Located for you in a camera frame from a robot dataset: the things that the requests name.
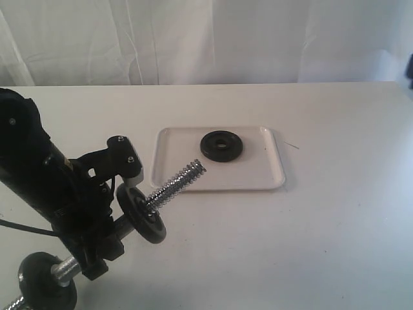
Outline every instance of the black weight plate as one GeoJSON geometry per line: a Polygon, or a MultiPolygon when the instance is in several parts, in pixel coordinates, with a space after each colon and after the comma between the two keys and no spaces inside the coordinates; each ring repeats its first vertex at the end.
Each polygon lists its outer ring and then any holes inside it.
{"type": "Polygon", "coordinates": [[[166,237],[166,228],[158,212],[148,216],[142,202],[145,195],[135,187],[128,188],[121,184],[116,197],[125,216],[132,226],[150,243],[161,243],[166,237]]]}
{"type": "Polygon", "coordinates": [[[60,263],[57,257],[44,252],[33,253],[21,262],[20,290],[32,309],[75,309],[77,293],[74,281],[71,280],[67,287],[61,287],[50,273],[52,266],[60,263]]]}
{"type": "Polygon", "coordinates": [[[199,148],[206,158],[226,163],[241,155],[243,142],[233,132],[218,130],[205,135],[199,148]]]}

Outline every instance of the screw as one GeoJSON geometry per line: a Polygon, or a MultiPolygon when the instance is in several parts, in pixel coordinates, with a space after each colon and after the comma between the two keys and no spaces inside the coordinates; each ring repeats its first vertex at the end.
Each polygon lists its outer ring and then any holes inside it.
{"type": "Polygon", "coordinates": [[[184,169],[179,171],[171,180],[168,180],[160,189],[153,192],[145,200],[145,205],[149,213],[155,213],[169,202],[176,194],[180,193],[185,187],[192,184],[207,170],[199,160],[194,160],[184,169]]]}

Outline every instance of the white curtain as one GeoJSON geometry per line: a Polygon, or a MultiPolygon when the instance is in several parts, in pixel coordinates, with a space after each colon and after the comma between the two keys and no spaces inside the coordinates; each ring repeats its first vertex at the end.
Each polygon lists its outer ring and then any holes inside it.
{"type": "Polygon", "coordinates": [[[411,0],[0,0],[0,85],[403,81],[411,0]]]}

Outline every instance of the white table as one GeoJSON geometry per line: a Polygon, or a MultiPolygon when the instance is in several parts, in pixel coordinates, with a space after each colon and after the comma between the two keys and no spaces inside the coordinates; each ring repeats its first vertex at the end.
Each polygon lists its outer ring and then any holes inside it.
{"type": "MultiPolygon", "coordinates": [[[[77,309],[412,309],[413,102],[396,84],[15,89],[72,158],[123,134],[149,168],[164,127],[277,132],[283,188],[180,195],[162,210],[163,243],[132,233],[108,273],[76,277],[77,309]]],[[[152,191],[148,179],[141,189],[152,191]]],[[[0,208],[4,219],[49,228],[3,185],[0,208]]],[[[0,233],[6,305],[26,255],[68,251],[57,238],[0,233]]]]}

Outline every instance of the silver threaded rod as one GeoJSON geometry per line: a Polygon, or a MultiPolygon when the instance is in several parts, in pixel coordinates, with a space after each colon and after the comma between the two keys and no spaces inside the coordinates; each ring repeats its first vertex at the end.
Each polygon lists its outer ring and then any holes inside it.
{"type": "Polygon", "coordinates": [[[155,213],[206,171],[199,160],[194,160],[189,165],[186,165],[186,167],[179,171],[172,179],[168,180],[160,189],[148,196],[145,200],[148,211],[155,213]]]}
{"type": "MultiPolygon", "coordinates": [[[[196,181],[206,171],[207,170],[202,166],[199,160],[191,162],[172,179],[168,180],[160,189],[148,196],[145,200],[145,205],[148,211],[153,213],[162,208],[162,206],[173,199],[185,187],[196,181]]],[[[125,217],[121,216],[116,221],[124,222],[124,219],[125,217]]],[[[128,233],[133,230],[132,226],[130,227],[128,233]]],[[[121,234],[121,238],[124,238],[126,235],[127,233],[121,234]]],[[[55,276],[58,284],[62,287],[66,287],[69,284],[69,281],[81,272],[81,268],[79,262],[73,256],[69,256],[59,265],[53,266],[51,272],[55,276]]],[[[10,305],[3,308],[3,310],[32,310],[32,308],[26,304],[23,296],[19,296],[10,305]]]]}

